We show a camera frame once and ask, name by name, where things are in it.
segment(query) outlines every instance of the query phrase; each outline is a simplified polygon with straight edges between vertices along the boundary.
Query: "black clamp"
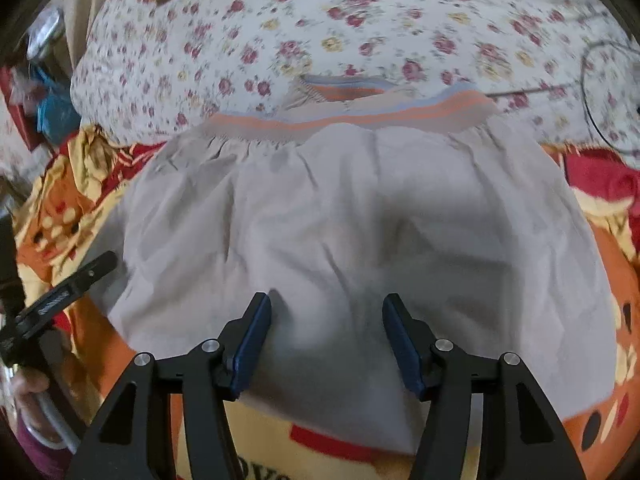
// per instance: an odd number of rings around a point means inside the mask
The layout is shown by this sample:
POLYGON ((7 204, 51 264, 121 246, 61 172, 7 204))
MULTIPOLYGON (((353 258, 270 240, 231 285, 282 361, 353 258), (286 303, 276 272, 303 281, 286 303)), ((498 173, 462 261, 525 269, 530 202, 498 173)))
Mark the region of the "black clamp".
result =
POLYGON ((223 400, 251 381, 271 325, 271 303, 254 295, 241 319, 187 355, 136 355, 98 410, 66 480, 175 480, 169 395, 182 394, 194 480, 241 480, 223 400))
MULTIPOLYGON (((7 238, 4 237, 3 244, 13 243, 13 238, 9 242, 7 238)), ((15 277, 5 282, 10 286, 6 286, 0 294, 5 307, 10 306, 5 326, 0 330, 0 359, 6 366, 17 364, 36 368, 49 378, 47 391, 35 397, 53 428, 72 452, 78 448, 86 424, 78 415, 72 396, 60 376, 62 340, 53 329, 53 319, 82 298, 95 282, 115 269, 116 264, 114 253, 103 253, 24 309, 24 291, 17 277, 15 259, 13 263, 4 262, 4 272, 15 273, 15 277)))
POLYGON ((556 412, 518 355, 478 357, 437 339, 397 294, 385 298, 382 316, 405 387, 431 401, 409 480, 459 480, 472 394, 484 394, 478 480, 586 478, 556 412))

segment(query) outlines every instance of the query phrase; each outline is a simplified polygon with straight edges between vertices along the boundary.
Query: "blue cloth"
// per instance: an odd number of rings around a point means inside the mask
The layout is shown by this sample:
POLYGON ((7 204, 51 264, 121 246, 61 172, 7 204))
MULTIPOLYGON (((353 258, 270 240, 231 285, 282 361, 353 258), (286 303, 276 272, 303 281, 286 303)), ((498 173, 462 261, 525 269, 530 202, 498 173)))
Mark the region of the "blue cloth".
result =
POLYGON ((67 86, 54 81, 39 67, 32 67, 31 78, 49 89, 49 94, 38 104, 38 131, 58 146, 80 127, 80 115, 71 102, 67 86))

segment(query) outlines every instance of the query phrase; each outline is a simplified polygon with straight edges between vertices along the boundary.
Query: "purple sleeve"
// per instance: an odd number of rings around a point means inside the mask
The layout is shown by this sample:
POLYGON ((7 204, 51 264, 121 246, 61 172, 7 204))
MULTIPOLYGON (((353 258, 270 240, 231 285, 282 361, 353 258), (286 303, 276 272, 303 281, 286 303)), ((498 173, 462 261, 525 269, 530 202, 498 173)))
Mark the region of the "purple sleeve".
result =
POLYGON ((24 449, 33 465, 47 480, 63 480, 71 462, 68 449, 49 449, 39 443, 27 430, 21 416, 18 416, 18 442, 24 449))

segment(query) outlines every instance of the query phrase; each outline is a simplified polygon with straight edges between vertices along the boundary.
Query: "metal screw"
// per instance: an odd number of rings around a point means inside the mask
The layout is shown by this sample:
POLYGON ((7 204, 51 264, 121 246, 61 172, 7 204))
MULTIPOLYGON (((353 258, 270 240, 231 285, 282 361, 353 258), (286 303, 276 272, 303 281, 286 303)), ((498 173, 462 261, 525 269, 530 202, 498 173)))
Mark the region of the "metal screw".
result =
POLYGON ((448 339, 438 339, 436 341, 436 348, 441 352, 451 352, 453 350, 453 343, 448 339))
POLYGON ((507 352, 504 355, 504 362, 507 363, 508 365, 515 366, 520 364, 520 358, 518 357, 517 354, 514 354, 513 352, 507 352))
POLYGON ((138 354, 136 358, 133 359, 136 366, 146 366, 151 362, 151 356, 149 354, 138 354))
POLYGON ((207 339, 202 343, 202 349, 209 354, 215 352, 218 348, 220 348, 220 343, 215 339, 207 339))

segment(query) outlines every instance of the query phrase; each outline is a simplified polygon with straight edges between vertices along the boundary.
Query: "black wire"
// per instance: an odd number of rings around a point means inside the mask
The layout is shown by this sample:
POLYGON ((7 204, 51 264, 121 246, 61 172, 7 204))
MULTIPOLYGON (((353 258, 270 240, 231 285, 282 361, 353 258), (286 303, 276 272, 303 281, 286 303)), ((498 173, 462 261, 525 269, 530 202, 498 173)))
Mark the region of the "black wire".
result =
POLYGON ((604 142, 607 144, 607 146, 609 146, 615 152, 618 152, 620 155, 636 156, 638 153, 640 153, 640 150, 638 150, 638 149, 636 149, 636 150, 622 150, 621 148, 617 148, 611 142, 609 142, 609 139, 607 139, 607 137, 604 136, 604 134, 600 131, 598 125, 596 124, 596 121, 593 119, 593 116, 591 115, 591 110, 589 109, 589 104, 587 103, 587 94, 586 94, 586 92, 584 90, 584 76, 586 74, 587 58, 590 56, 590 54, 596 48, 600 48, 601 46, 606 46, 606 45, 610 45, 610 46, 613 46, 615 48, 622 49, 622 50, 625 50, 626 52, 631 52, 633 54, 637 54, 638 56, 640 56, 640 50, 636 50, 634 48, 626 46, 623 43, 618 43, 616 41, 599 41, 598 43, 593 43, 592 45, 590 45, 588 47, 587 51, 582 56, 582 62, 580 64, 580 93, 582 94, 582 102, 584 104, 584 109, 587 112, 587 116, 589 117, 589 120, 591 121, 591 124, 596 129, 596 131, 597 131, 598 135, 600 136, 600 138, 602 140, 604 140, 604 142))

